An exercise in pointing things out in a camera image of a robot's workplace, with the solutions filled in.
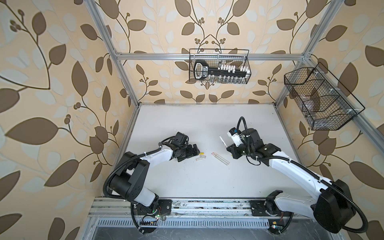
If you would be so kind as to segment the white pen with black print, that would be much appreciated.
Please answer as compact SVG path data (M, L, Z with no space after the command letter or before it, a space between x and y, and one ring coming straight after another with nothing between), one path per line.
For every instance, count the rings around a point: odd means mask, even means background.
M223 138L222 138L221 136L219 136L219 138L220 138L221 142L223 143L223 145L227 148L228 146L227 146L227 144L225 143L225 141L223 140Z

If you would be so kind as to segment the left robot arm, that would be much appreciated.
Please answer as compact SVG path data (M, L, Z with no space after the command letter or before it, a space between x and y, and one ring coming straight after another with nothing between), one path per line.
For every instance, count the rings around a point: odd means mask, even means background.
M156 150L139 155L126 152L107 177L103 194L107 198L128 201L134 226L143 235L151 233L158 221L171 213L172 200L161 200L144 187L149 169L172 159L181 162L199 154L197 145L189 144L189 137L180 132L161 141Z

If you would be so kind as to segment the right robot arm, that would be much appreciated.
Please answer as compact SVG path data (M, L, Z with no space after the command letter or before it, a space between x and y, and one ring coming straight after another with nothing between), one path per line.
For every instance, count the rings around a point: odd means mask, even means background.
M340 230L362 234L369 228L369 221L353 201L349 186L342 180L333 181L318 175L294 161L279 147L265 144L257 130L248 128L244 117L230 129L234 142L227 147L234 159L245 157L253 166L266 165L284 174L301 186L307 197L291 197L282 190L275 190L265 198L265 210L270 216L289 212L317 221L325 230L337 234Z

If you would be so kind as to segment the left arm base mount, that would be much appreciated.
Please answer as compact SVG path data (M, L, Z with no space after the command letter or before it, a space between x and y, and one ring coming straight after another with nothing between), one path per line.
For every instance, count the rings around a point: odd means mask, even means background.
M146 207L142 204L133 204L134 214L143 216L143 215L155 215L155 216L167 216L171 214L172 211L171 199L160 199L155 200L149 207Z

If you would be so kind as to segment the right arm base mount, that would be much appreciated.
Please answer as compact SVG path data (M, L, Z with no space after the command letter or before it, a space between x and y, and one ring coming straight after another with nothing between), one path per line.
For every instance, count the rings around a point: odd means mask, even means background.
M282 212L278 209L276 204L266 200L251 200L250 207L253 217L290 217L291 212Z

